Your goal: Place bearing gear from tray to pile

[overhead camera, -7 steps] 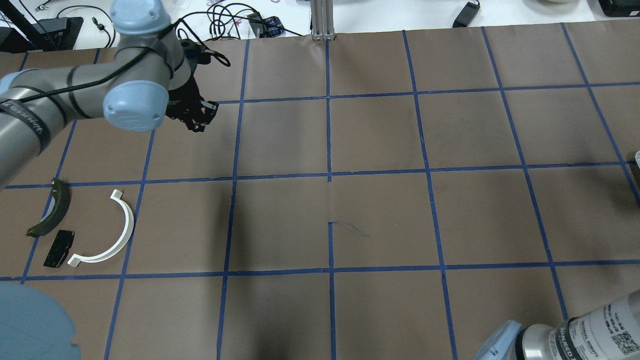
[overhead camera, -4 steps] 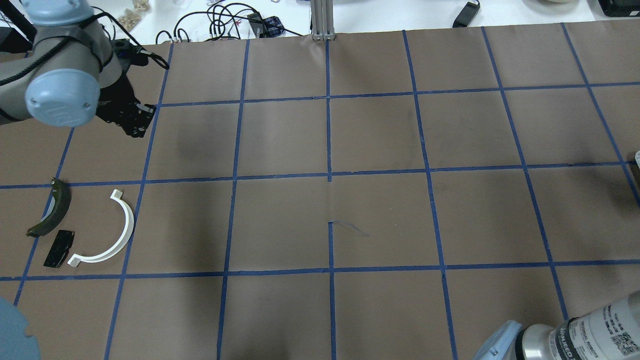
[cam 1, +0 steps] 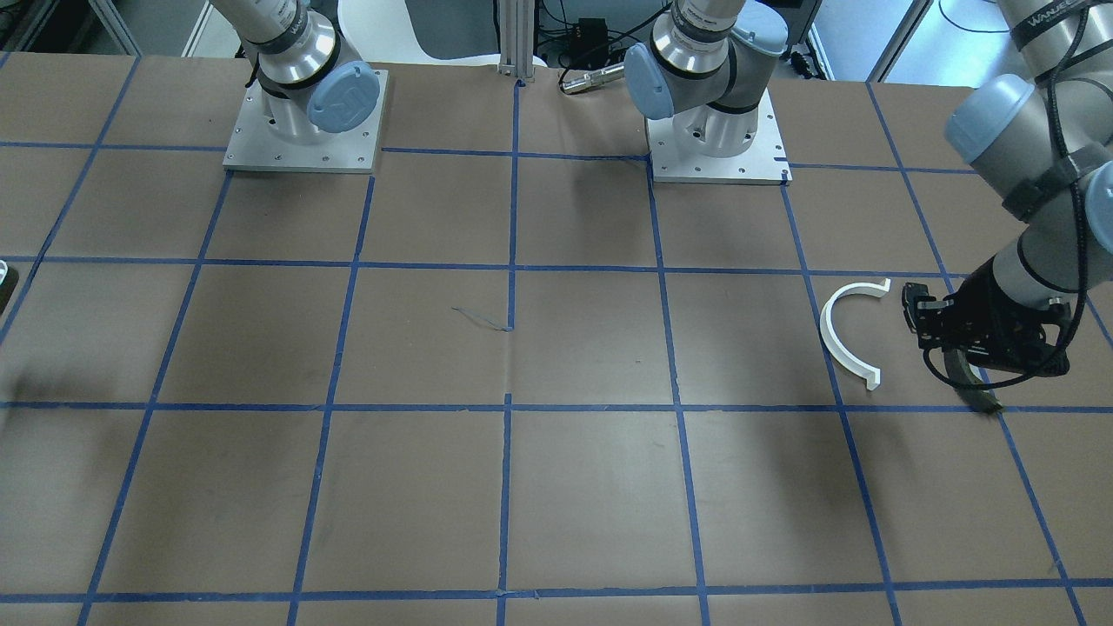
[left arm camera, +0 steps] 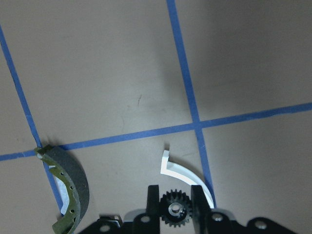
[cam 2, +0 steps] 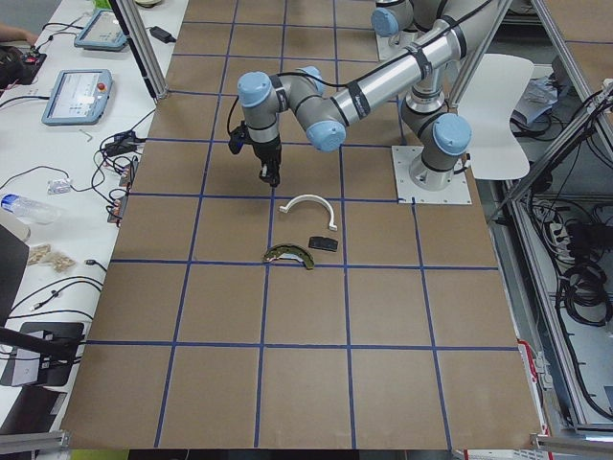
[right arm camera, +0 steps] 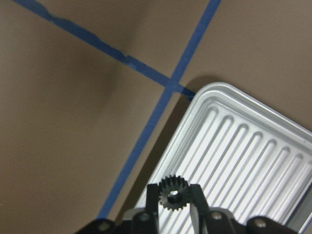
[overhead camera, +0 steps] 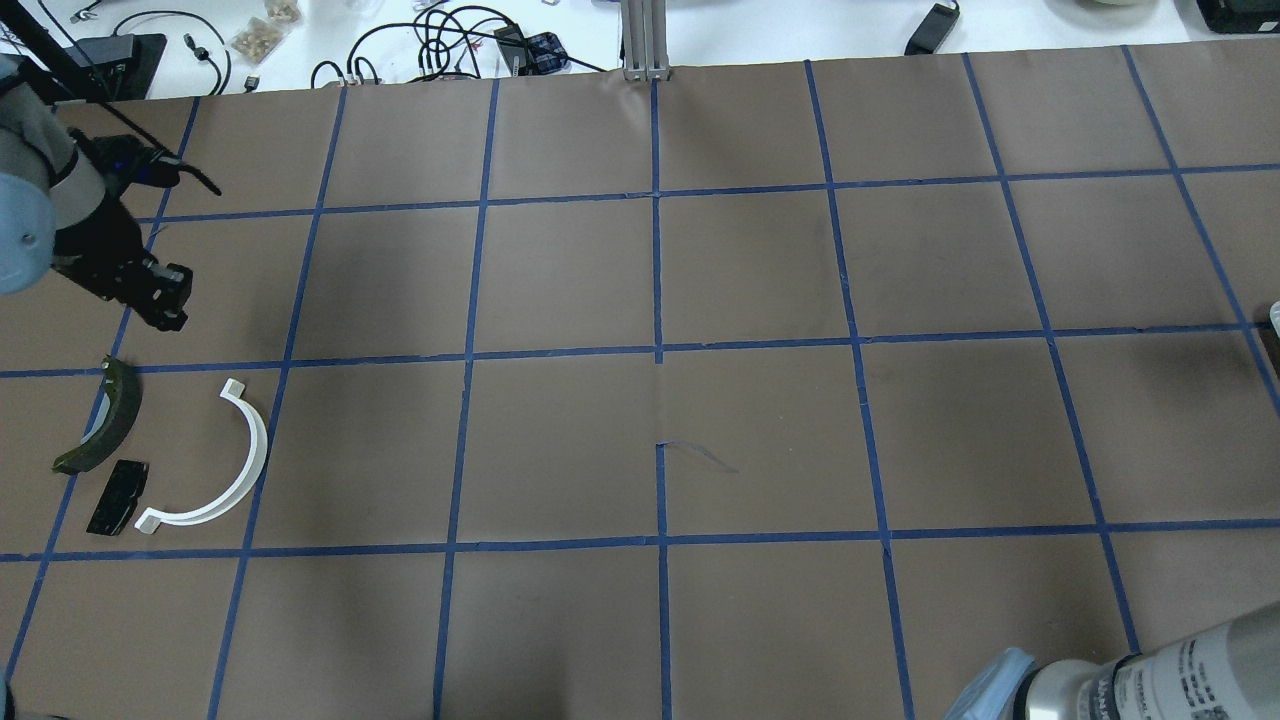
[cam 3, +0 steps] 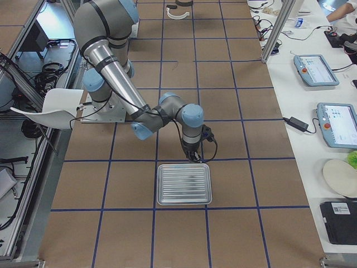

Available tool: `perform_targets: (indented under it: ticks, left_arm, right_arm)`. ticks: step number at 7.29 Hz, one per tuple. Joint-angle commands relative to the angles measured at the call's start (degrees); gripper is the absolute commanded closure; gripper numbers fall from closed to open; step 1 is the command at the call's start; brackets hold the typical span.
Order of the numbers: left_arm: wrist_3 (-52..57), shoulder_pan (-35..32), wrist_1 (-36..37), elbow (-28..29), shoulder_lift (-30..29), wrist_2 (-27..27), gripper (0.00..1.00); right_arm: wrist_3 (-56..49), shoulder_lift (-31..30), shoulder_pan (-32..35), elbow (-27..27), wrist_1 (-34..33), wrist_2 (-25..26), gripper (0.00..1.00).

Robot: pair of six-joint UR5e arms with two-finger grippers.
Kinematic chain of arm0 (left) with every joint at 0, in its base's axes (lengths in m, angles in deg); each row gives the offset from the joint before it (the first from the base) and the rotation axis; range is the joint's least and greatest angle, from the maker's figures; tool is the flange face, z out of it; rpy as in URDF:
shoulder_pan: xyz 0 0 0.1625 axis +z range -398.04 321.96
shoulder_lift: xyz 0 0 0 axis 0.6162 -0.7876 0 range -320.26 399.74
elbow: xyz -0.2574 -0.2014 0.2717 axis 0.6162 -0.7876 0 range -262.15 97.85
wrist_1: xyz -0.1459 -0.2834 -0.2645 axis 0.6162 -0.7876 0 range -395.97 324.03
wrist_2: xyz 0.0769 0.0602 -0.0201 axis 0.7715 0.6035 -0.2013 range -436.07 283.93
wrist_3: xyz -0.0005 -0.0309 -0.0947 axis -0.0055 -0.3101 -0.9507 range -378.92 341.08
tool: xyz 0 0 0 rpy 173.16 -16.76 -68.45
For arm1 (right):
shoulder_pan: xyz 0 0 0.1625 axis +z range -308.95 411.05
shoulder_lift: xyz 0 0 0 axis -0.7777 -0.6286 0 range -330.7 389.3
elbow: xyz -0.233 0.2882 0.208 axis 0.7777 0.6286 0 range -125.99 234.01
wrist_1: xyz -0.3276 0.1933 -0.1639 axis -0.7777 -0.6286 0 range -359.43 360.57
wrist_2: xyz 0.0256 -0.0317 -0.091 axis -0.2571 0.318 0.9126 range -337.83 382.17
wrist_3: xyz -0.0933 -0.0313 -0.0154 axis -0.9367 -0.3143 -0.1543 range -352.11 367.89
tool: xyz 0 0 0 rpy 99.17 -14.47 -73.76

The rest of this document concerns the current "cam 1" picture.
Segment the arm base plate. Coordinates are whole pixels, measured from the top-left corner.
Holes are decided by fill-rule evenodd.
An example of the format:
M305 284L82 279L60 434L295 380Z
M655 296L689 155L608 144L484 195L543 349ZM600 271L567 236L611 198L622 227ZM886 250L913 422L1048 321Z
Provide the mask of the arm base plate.
M646 120L653 179L658 183L791 183L774 102L768 90L758 107L731 115L703 106L660 120Z
M254 84L245 95L223 166L252 173L373 174L390 91L390 72L375 69L381 94L370 118L345 133L325 133L289 99Z

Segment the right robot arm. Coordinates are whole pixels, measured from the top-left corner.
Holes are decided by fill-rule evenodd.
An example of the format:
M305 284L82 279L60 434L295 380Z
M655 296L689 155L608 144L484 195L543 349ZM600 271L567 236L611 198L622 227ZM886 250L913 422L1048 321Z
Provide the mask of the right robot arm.
M214 1L239 36L254 82L290 100L318 130L339 134L377 109L380 76L309 1Z

